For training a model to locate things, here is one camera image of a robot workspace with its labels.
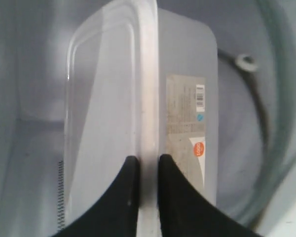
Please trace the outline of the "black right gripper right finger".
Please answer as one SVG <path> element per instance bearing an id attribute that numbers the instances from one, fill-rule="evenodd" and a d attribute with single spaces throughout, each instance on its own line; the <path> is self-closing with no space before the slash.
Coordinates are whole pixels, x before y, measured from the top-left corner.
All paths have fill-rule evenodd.
<path id="1" fill-rule="evenodd" d="M 158 162 L 158 208 L 163 237 L 239 236 L 239 226 L 193 188 L 168 154 Z"/>

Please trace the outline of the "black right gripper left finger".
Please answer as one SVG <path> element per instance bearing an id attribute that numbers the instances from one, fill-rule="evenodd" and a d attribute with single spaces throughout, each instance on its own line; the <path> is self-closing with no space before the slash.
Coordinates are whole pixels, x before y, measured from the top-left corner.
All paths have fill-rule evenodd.
<path id="1" fill-rule="evenodd" d="M 128 156 L 108 189 L 56 237 L 135 237 L 140 200 L 140 163 Z"/>

